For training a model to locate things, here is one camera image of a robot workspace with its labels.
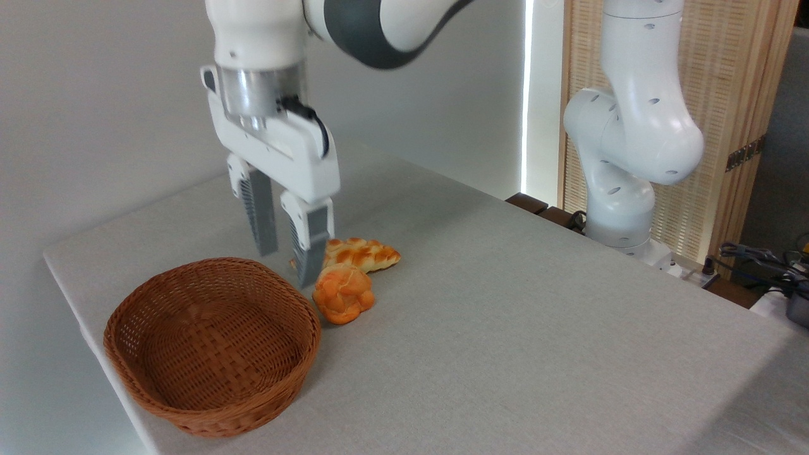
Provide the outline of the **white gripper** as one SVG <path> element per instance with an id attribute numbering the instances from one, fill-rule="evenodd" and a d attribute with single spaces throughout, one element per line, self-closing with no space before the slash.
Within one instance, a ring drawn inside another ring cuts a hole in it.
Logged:
<path id="1" fill-rule="evenodd" d="M 226 159 L 231 190 L 243 202 L 258 253 L 278 249 L 273 179 L 286 189 L 280 201 L 291 219 L 298 287 L 313 285 L 334 236 L 330 197 L 341 187 L 332 133 L 322 122 L 289 111 L 260 119 L 257 130 L 249 120 L 231 120 L 219 95 L 217 67 L 203 66 L 200 77 L 217 137 L 233 153 Z"/>

